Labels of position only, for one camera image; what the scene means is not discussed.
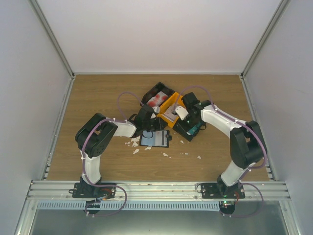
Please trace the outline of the black leather card holder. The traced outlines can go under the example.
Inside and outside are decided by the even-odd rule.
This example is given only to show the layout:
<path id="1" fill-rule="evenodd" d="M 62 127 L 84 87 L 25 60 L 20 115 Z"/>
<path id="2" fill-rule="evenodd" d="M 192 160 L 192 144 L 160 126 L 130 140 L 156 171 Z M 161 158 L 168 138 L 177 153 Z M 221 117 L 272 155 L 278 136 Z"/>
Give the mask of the black leather card holder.
<path id="1" fill-rule="evenodd" d="M 140 146 L 163 147 L 168 148 L 172 140 L 169 130 L 161 130 L 154 132 L 144 131 L 140 136 Z"/>

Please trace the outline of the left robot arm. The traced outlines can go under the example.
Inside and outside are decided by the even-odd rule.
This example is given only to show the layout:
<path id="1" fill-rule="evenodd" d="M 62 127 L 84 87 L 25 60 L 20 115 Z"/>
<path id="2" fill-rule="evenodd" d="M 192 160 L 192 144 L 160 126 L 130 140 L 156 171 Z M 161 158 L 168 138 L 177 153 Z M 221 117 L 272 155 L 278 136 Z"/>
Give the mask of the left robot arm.
<path id="1" fill-rule="evenodd" d="M 161 131 L 167 126 L 168 123 L 148 105 L 143 105 L 138 114 L 126 120 L 108 118 L 101 113 L 93 115 L 75 136 L 83 163 L 81 178 L 86 183 L 84 193 L 90 198 L 100 194 L 100 158 L 112 138 L 136 138 L 144 131 Z"/>

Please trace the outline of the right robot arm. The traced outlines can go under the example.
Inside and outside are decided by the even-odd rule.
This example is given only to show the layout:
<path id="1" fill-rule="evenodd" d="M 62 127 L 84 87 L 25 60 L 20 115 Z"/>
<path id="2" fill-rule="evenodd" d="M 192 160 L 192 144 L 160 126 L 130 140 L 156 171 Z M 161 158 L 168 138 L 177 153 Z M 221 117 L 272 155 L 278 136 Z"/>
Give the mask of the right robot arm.
<path id="1" fill-rule="evenodd" d="M 230 140 L 231 162 L 217 179 L 217 194 L 228 198 L 238 187 L 246 172 L 261 168 L 267 161 L 267 148 L 260 126 L 255 121 L 246 122 L 222 111 L 209 100 L 199 101 L 194 93 L 182 97 L 184 106 L 175 108 L 183 124 L 210 124 Z"/>

